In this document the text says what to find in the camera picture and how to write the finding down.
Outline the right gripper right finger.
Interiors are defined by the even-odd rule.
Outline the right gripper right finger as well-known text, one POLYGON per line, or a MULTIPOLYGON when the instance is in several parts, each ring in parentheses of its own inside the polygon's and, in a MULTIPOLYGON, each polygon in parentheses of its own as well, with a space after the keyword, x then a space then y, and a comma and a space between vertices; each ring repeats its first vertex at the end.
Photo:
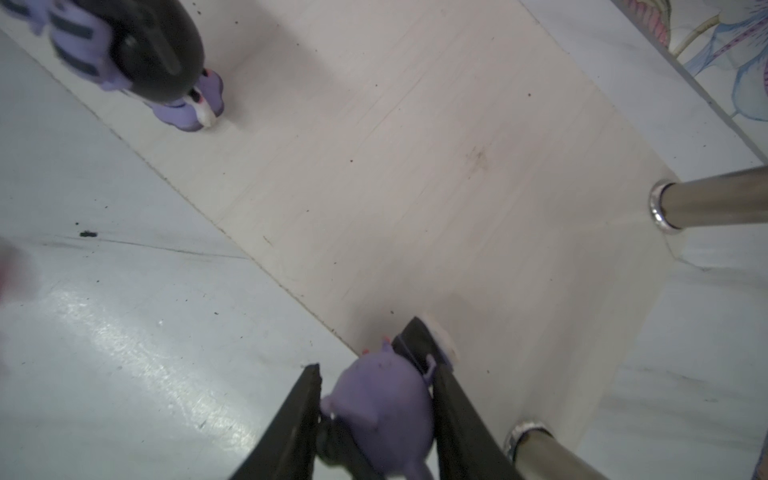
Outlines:
POLYGON ((435 370, 432 394, 441 480, 522 478, 444 364, 435 370))

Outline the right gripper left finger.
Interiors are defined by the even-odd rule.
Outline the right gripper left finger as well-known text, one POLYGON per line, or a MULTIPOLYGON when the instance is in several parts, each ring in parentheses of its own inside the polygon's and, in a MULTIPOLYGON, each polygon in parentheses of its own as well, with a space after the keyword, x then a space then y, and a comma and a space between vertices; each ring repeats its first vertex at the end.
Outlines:
POLYGON ((312 478, 321 386, 320 366, 306 366, 232 480, 312 478))

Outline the purple Kuromi figure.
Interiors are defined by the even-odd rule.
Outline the purple Kuromi figure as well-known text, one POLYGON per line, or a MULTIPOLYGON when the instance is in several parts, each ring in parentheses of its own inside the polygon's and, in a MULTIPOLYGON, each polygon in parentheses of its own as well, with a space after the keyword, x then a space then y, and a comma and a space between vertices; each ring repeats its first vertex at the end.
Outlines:
POLYGON ((431 479, 431 388, 437 368, 454 359, 445 332, 419 317, 361 354, 320 400, 320 459, 354 479, 431 479))

